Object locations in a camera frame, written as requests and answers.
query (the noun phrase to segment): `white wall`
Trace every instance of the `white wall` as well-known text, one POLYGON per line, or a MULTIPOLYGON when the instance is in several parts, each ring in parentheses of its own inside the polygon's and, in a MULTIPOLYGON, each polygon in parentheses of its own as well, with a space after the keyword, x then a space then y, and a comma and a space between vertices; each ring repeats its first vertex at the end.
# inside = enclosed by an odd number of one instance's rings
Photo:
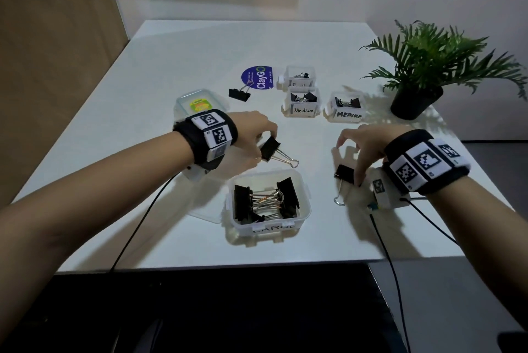
MULTIPOLYGON (((118 1, 130 35, 146 19, 367 22, 376 34, 395 31, 394 19, 420 19, 457 25, 469 36, 489 36, 492 48, 508 50, 528 65, 528 0, 118 1)), ((514 84, 495 80, 485 81, 472 96, 469 88, 449 86, 435 107, 463 140, 528 139, 528 103, 517 91, 514 84)))

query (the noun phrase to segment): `black plant pot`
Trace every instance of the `black plant pot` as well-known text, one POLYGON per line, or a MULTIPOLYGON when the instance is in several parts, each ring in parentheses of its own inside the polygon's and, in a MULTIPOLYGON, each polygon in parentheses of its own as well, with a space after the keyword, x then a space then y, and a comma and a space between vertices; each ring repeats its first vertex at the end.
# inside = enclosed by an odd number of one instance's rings
POLYGON ((441 87, 431 90, 416 90, 399 88, 391 105, 391 112, 401 119, 411 121, 418 118, 427 107, 444 94, 441 87))

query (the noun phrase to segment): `wooden panel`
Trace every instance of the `wooden panel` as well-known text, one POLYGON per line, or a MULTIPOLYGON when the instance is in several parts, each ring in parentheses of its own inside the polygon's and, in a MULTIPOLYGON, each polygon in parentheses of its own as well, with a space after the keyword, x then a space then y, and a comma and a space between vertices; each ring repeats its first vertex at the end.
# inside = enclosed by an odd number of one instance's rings
POLYGON ((0 207, 127 42, 115 0, 0 0, 0 207))

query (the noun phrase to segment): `wristband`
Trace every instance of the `wristband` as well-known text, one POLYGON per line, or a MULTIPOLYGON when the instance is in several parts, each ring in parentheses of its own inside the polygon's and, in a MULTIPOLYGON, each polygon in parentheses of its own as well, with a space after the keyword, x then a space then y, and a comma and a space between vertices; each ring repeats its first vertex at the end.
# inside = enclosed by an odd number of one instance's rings
POLYGON ((403 193, 434 193, 469 173, 471 165, 442 139, 433 139, 423 129, 411 130, 385 149, 383 167, 403 193))
POLYGON ((227 148, 238 139, 233 120, 224 112, 212 109, 186 118, 174 125, 189 143, 194 163, 205 169, 215 169, 227 148))

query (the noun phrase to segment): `yellow sticker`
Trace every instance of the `yellow sticker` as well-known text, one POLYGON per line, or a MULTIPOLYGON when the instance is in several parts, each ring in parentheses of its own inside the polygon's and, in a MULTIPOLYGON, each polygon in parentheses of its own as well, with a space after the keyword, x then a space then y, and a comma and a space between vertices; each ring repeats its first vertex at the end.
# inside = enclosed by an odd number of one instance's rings
POLYGON ((198 100, 193 101, 189 105, 191 106, 191 109, 196 113, 199 113, 200 111, 207 111, 208 109, 213 109, 211 103, 209 103, 204 98, 199 98, 198 100))

